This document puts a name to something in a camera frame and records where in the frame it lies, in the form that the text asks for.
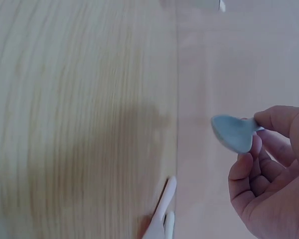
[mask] finger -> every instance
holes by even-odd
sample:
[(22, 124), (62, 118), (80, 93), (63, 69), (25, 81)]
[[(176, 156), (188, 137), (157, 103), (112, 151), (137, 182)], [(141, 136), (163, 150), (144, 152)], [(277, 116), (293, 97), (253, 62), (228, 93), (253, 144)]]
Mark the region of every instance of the finger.
[(273, 161), (264, 148), (260, 150), (258, 160), (261, 174), (269, 182), (273, 182), (285, 169), (282, 165)]
[(261, 141), (260, 137), (257, 135), (254, 135), (253, 136), (253, 144), (252, 144), (251, 150), (249, 151), (253, 157), (254, 165), (249, 174), (249, 179), (253, 179), (261, 174), (261, 170), (259, 167), (259, 161), (258, 161), (258, 155), (259, 155), (261, 147), (262, 147), (262, 141)]
[(256, 113), (254, 118), (260, 126), (289, 137), (291, 126), (298, 116), (298, 107), (274, 106)]
[(270, 182), (264, 175), (258, 175), (253, 178), (250, 182), (251, 191), (255, 194), (256, 197), (262, 195), (265, 190), (269, 187)]
[(260, 126), (289, 137), (299, 162), (299, 108), (275, 106), (255, 114)]
[(257, 134), (262, 139), (266, 150), (284, 167), (289, 167), (296, 159), (290, 144), (287, 144), (267, 130), (261, 130)]
[(244, 209), (255, 199), (255, 195), (250, 190), (249, 184), (249, 174), (252, 167), (253, 158), (251, 154), (242, 154), (232, 166), (228, 175), (230, 201), (241, 218)]

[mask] spoon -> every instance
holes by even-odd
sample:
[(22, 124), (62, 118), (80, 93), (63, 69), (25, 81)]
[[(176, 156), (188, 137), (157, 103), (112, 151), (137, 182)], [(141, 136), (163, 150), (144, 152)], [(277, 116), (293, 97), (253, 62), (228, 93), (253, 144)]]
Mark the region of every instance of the spoon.
[(236, 153), (247, 153), (253, 143), (253, 133), (264, 130), (254, 118), (239, 119), (227, 115), (211, 118), (211, 125), (217, 139), (226, 148)]
[(166, 218), (166, 223), (168, 224), (166, 228), (164, 228), (163, 219), (165, 216), (165, 212), (168, 208), (168, 205), (174, 196), (175, 190), (176, 190), (176, 178), (175, 176), (173, 176), (169, 178), (166, 184), (163, 195), (159, 201), (158, 207), (142, 239), (164, 239), (165, 235), (169, 235), (166, 237), (166, 239), (170, 239), (170, 237), (172, 237), (172, 230), (174, 226), (173, 215), (170, 214), (169, 217)]

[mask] wooden table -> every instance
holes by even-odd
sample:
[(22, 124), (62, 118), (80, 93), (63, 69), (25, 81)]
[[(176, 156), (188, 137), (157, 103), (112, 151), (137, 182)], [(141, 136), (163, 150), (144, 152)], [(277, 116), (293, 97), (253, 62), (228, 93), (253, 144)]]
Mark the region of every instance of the wooden table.
[(0, 0), (0, 239), (132, 239), (176, 169), (174, 0)]

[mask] white spoon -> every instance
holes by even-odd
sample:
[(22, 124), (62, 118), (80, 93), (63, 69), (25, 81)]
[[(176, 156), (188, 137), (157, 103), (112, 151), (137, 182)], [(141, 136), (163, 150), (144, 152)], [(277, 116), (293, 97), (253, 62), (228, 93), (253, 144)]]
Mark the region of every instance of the white spoon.
[[(175, 176), (170, 177), (164, 189), (163, 195), (159, 201), (158, 207), (151, 219), (149, 228), (146, 230), (142, 239), (164, 239), (165, 238), (166, 231), (163, 226), (163, 219), (165, 216), (165, 212), (168, 208), (168, 205), (174, 196), (176, 190), (176, 184), (177, 182)], [(170, 230), (173, 229), (174, 224), (171, 225), (171, 223), (173, 224), (173, 221), (169, 219), (168, 226), (166, 227), (166, 230), (168, 230), (167, 232), (168, 235), (170, 234), (172, 235), (172, 231), (170, 232)]]
[(228, 149), (236, 153), (247, 153), (253, 143), (253, 132), (263, 130), (254, 118), (238, 119), (219, 115), (211, 119), (211, 125), (217, 139)]

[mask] spoon handle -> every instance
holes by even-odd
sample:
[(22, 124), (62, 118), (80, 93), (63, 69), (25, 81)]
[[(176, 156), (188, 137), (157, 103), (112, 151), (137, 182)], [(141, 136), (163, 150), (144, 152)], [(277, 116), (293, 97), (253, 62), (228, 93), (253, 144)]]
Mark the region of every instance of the spoon handle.
[(265, 129), (265, 128), (259, 126), (257, 124), (257, 122), (255, 121), (254, 118), (247, 119), (246, 121), (250, 125), (250, 128), (251, 128), (252, 132), (254, 132), (254, 131), (260, 131), (260, 130), (264, 130)]

